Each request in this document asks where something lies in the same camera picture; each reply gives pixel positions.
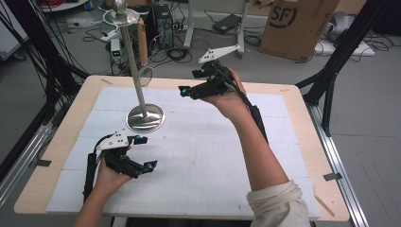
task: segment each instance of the person's left hand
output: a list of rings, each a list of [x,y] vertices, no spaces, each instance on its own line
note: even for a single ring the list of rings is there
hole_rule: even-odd
[[[125,174],[118,174],[114,170],[106,166],[106,161],[102,158],[100,167],[97,172],[97,180],[94,192],[104,197],[110,197],[124,183],[128,182],[132,177]]]

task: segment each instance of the hand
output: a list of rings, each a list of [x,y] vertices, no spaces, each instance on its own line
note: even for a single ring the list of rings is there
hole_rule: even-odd
[[[125,174],[118,174],[114,170],[106,166],[106,161],[102,158],[100,167],[97,172],[96,185],[93,193],[98,193],[100,196],[109,198],[114,194],[124,183],[131,179]]]
[[[230,71],[235,79],[236,85],[244,94],[246,94],[238,73],[233,69],[230,69]],[[235,117],[241,116],[242,114],[249,113],[247,105],[241,97],[239,97],[236,91],[229,90],[221,96],[209,96],[203,99],[203,101],[216,106],[221,114],[230,120],[233,120]]]

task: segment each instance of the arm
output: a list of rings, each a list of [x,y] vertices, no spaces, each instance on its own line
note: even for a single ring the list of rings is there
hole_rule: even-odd
[[[245,93],[237,72],[232,70],[238,87]],[[230,119],[238,133],[252,191],[288,182],[287,174],[257,128],[248,107],[235,92],[210,96],[204,101],[215,105]]]
[[[73,226],[99,226],[103,208],[106,205],[107,200],[130,179],[131,177],[128,175],[118,174],[112,169],[106,167],[106,163],[103,159],[100,162],[94,190],[80,209]]]

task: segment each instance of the power strip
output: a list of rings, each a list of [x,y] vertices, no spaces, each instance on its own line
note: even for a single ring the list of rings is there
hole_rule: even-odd
[[[100,38],[100,40],[104,41],[104,42],[108,42],[110,39],[112,39],[118,32],[116,32],[115,30],[112,30],[111,32],[107,33],[107,36],[103,36],[102,38]]]

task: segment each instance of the sleeve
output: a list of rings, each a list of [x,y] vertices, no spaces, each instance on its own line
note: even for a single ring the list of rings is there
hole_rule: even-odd
[[[254,212],[251,227],[310,226],[302,195],[294,181],[248,193],[248,203]]]

